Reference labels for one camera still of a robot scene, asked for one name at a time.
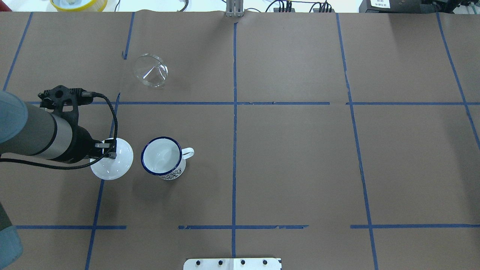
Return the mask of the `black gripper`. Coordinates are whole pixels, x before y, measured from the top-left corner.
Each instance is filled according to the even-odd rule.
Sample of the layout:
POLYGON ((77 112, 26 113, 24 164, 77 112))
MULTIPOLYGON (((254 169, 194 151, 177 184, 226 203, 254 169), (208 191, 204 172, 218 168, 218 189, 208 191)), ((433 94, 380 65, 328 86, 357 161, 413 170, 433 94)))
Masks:
POLYGON ((102 158, 115 159, 115 151, 103 153, 103 149, 109 149, 115 146, 115 139, 105 139, 103 141, 95 140, 90 133, 83 127, 77 126, 75 131, 75 140, 69 153, 68 164, 75 164, 83 159, 102 158))

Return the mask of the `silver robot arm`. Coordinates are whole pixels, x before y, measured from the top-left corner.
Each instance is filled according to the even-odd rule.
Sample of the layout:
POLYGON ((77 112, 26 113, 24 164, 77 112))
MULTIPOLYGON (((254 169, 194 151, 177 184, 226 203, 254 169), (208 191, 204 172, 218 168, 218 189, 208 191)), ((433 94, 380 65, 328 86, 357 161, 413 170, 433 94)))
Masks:
POLYGON ((53 170, 78 170, 103 158, 116 158, 118 119, 110 100, 101 93, 59 85, 38 94, 39 106, 24 102, 7 91, 1 92, 1 154, 13 153, 62 163, 49 165, 29 160, 1 158, 1 162, 53 170), (94 98, 106 101, 112 114, 113 138, 94 140, 79 126, 79 106, 94 98))

